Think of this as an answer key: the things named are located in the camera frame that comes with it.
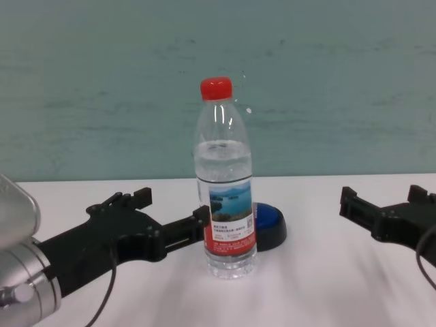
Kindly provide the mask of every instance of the teal wall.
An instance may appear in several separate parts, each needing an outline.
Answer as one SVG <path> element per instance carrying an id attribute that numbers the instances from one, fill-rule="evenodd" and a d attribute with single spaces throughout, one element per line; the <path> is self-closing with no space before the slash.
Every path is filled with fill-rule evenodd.
<path id="1" fill-rule="evenodd" d="M 258 176 L 436 172 L 433 0 L 2 0 L 0 170 L 193 176 L 216 75 Z"/>

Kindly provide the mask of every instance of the lake photo on label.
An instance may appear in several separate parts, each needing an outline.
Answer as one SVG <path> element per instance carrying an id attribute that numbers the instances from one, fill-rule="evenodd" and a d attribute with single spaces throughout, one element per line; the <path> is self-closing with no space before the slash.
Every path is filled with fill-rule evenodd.
<path id="1" fill-rule="evenodd" d="M 251 208 L 251 181 L 235 186 L 209 187 L 213 221 L 236 221 L 249 216 Z"/>

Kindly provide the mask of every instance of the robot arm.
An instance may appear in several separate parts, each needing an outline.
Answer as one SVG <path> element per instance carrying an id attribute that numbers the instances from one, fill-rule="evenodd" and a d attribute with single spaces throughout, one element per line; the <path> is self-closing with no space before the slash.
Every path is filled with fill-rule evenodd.
<path id="1" fill-rule="evenodd" d="M 203 240 L 207 206 L 161 225 L 138 210 L 150 204 L 149 188 L 132 196 L 116 193 L 90 206 L 84 224 L 39 243 L 31 238 L 40 224 L 36 201 L 0 175 L 0 326 L 32 326 L 54 313 L 62 298 L 117 265 L 157 262 Z"/>
<path id="2" fill-rule="evenodd" d="M 428 233 L 436 225 L 436 194 L 412 185 L 407 201 L 379 208 L 344 187 L 339 214 L 369 230 L 375 240 L 409 247 L 436 267 L 435 237 Z M 426 234 L 425 243 L 420 243 Z"/>

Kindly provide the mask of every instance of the qr code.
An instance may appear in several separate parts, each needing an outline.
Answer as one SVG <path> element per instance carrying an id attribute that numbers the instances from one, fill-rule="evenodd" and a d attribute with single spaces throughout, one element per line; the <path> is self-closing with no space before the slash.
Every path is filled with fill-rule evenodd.
<path id="1" fill-rule="evenodd" d="M 253 225 L 253 216 L 248 217 L 247 219 L 247 229 L 250 229 L 250 227 Z"/>

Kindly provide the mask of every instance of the black cable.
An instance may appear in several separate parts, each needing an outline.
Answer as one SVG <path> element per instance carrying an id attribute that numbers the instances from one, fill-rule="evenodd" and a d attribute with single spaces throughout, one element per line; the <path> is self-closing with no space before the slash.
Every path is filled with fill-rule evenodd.
<path id="1" fill-rule="evenodd" d="M 109 296 L 112 293 L 112 290 L 114 289 L 115 277 L 116 277 L 116 258 L 115 258 L 114 251 L 113 251 L 112 247 L 109 250 L 109 256 L 110 256 L 110 262 L 112 264 L 112 274 L 110 276 L 108 290 L 106 291 L 106 294 L 103 298 L 103 302 L 100 304 L 100 307 L 98 308 L 97 312 L 95 313 L 93 319 L 91 319 L 91 321 L 88 324 L 86 324 L 85 327 L 91 327 L 92 325 L 94 325 L 94 323 L 97 321 L 98 317 L 102 314 L 102 311 L 103 311 L 104 307 L 106 306 L 106 303 L 109 300 Z"/>
<path id="2" fill-rule="evenodd" d="M 418 244 L 416 245 L 416 262 L 418 263 L 418 267 L 424 275 L 425 279 L 430 283 L 430 285 L 436 290 L 436 283 L 430 278 L 429 274 L 425 271 L 422 262 L 421 262 L 421 254 L 424 251 L 424 247 L 429 240 L 430 236 L 436 232 L 436 225 L 427 230 L 424 235 L 421 236 Z"/>

